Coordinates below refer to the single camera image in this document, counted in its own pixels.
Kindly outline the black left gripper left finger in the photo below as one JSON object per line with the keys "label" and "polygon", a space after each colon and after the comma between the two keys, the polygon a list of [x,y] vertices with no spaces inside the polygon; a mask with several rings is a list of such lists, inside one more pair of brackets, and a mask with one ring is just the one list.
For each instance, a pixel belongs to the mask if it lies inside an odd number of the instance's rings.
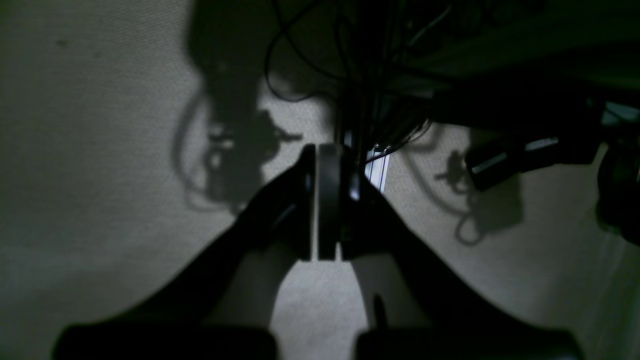
{"label": "black left gripper left finger", "polygon": [[276,360],[269,331],[291,267],[311,257],[316,146],[155,294],[60,335],[55,360]]}

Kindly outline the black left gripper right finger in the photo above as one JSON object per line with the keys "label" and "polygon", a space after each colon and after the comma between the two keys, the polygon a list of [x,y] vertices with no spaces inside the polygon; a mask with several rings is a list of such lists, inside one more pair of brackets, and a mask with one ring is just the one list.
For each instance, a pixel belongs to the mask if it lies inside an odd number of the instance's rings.
{"label": "black left gripper right finger", "polygon": [[415,235],[357,168],[318,147],[318,257],[350,262],[369,330],[357,360],[582,360],[567,330],[527,324],[472,289]]}

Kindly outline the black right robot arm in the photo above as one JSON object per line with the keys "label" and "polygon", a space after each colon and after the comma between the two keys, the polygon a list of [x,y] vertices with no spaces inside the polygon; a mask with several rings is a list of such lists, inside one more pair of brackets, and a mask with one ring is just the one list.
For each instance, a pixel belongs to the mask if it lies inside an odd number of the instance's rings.
{"label": "black right robot arm", "polygon": [[606,96],[545,81],[478,80],[439,89],[430,118],[495,132],[469,150],[464,164],[476,191],[516,174],[556,165],[587,166],[601,145],[599,219],[639,244],[639,109]]}

